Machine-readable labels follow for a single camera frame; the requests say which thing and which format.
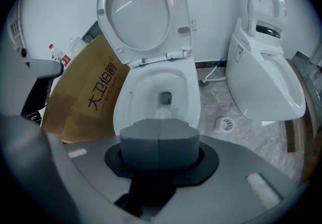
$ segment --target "toilet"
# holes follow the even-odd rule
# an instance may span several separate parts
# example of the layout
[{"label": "toilet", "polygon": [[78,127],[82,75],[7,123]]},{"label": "toilet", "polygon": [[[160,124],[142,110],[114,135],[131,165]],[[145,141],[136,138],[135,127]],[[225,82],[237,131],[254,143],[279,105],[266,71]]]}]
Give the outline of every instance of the toilet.
[{"label": "toilet", "polygon": [[103,34],[130,67],[115,105],[113,124],[178,118],[197,128],[200,94],[186,0],[98,0]]},{"label": "toilet", "polygon": [[228,51],[226,80],[241,113],[255,121],[284,121],[305,113],[301,84],[284,58],[284,0],[240,0]]}]

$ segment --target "tile floor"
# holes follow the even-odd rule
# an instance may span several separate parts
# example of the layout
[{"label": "tile floor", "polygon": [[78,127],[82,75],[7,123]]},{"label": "tile floor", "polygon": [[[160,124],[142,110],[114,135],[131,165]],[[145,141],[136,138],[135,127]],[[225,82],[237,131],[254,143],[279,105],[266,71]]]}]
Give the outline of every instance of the tile floor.
[{"label": "tile floor", "polygon": [[[198,79],[203,79],[210,68],[198,69]],[[211,78],[223,77],[225,68],[215,70]],[[304,151],[287,152],[286,130],[284,122],[275,122],[262,126],[261,122],[254,122],[245,118],[236,106],[226,81],[210,82],[200,89],[200,98],[203,109],[205,135],[234,142],[245,146],[277,167],[289,178],[299,182],[303,166]],[[228,134],[219,134],[214,131],[215,120],[227,116],[234,120],[234,129]]]}]

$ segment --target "white toilet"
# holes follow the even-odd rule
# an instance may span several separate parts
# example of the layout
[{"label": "white toilet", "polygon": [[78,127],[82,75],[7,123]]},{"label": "white toilet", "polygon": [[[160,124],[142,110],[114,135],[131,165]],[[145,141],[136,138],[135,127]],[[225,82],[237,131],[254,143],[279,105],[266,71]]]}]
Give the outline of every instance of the white toilet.
[{"label": "white toilet", "polygon": [[280,45],[287,27],[284,0],[240,0],[228,52],[226,79],[242,114],[255,121],[283,121],[304,115],[305,100]]},{"label": "white toilet", "polygon": [[118,97],[114,131],[145,118],[197,127],[200,94],[186,0],[98,0],[99,25],[131,70]]}]

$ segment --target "brown cardboard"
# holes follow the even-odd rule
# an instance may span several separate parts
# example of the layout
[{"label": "brown cardboard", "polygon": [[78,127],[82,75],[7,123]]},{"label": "brown cardboard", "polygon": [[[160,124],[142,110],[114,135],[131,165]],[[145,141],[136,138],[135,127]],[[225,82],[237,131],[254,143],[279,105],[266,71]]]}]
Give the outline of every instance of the brown cardboard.
[{"label": "brown cardboard", "polygon": [[114,107],[128,72],[105,37],[97,37],[69,64],[51,92],[43,130],[64,142],[114,136]]}]

